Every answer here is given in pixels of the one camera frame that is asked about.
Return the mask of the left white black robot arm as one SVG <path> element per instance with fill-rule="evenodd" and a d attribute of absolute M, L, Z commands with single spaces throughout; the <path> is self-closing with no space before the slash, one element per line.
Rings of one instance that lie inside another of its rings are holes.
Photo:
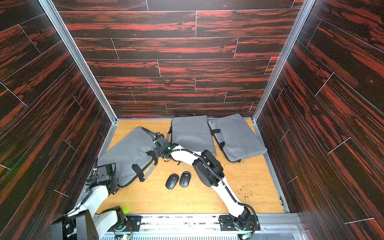
<path fill-rule="evenodd" d="M 74 209 L 51 223 L 53 240 L 99 240 L 109 230 L 124 231 L 127 219 L 121 207 L 113 207 L 100 213 L 97 209 L 104 200 L 119 189 L 116 164 L 98 166 L 85 197 Z"/>

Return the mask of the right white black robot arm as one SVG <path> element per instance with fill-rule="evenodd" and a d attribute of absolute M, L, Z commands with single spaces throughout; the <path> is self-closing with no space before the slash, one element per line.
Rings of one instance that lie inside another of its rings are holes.
<path fill-rule="evenodd" d="M 178 144 L 171 144 L 160 133 L 154 134 L 152 138 L 163 158 L 191 165 L 201 182 L 219 195 L 237 230 L 244 231 L 248 225 L 253 226 L 254 231 L 261 229 L 256 212 L 236 197 L 228 184 L 221 163 L 210 151 L 194 152 Z"/>

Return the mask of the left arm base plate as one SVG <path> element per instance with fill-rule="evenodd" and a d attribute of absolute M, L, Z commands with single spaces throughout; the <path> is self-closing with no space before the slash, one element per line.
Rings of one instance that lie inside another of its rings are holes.
<path fill-rule="evenodd" d="M 141 227 L 142 216 L 140 215 L 125 215 L 125 221 L 120 221 L 108 229 L 107 232 L 123 233 L 123 232 L 138 232 Z"/>

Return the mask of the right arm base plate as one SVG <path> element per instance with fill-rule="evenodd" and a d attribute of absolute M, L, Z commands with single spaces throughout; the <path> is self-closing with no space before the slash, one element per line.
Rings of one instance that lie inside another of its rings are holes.
<path fill-rule="evenodd" d="M 220 215 L 219 218 L 221 231 L 260 231 L 258 217 L 251 214 L 247 220 L 235 218 L 232 215 Z"/>

